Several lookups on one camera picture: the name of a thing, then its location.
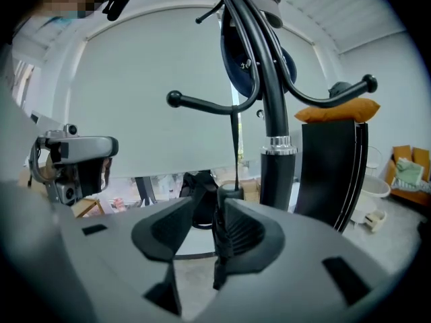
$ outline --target orange pillow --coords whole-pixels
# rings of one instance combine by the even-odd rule
[[[393,159],[395,163],[398,162],[398,158],[405,158],[409,161],[411,160],[411,149],[409,145],[406,146],[396,146],[393,148]]]
[[[299,111],[295,117],[302,122],[328,122],[354,119],[356,122],[370,120],[380,108],[374,100],[354,98],[334,108],[315,108],[310,106]]]
[[[427,149],[413,147],[413,161],[424,167],[422,180],[430,179],[430,152]]]

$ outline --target white container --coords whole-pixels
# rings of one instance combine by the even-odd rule
[[[365,223],[365,216],[378,209],[380,199],[389,196],[391,187],[380,178],[365,175],[361,193],[350,219],[355,223]]]

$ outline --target green cloth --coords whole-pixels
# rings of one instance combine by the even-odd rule
[[[395,170],[395,177],[405,183],[417,186],[420,183],[424,167],[413,163],[405,158],[399,158],[397,161],[397,169]]]

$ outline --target white curtain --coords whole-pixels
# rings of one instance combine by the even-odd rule
[[[91,39],[71,86],[69,122],[80,135],[119,140],[113,177],[233,166],[229,116],[171,108],[166,94],[232,105],[215,16],[207,9],[143,15]]]

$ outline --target gray robot arm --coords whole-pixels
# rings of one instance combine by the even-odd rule
[[[49,150],[52,160],[45,172],[38,165],[41,149]],[[79,137],[76,126],[66,124],[62,131],[47,131],[37,138],[30,152],[30,173],[46,186],[50,201],[71,206],[102,190],[104,167],[108,186],[111,157],[118,150],[115,138]]]

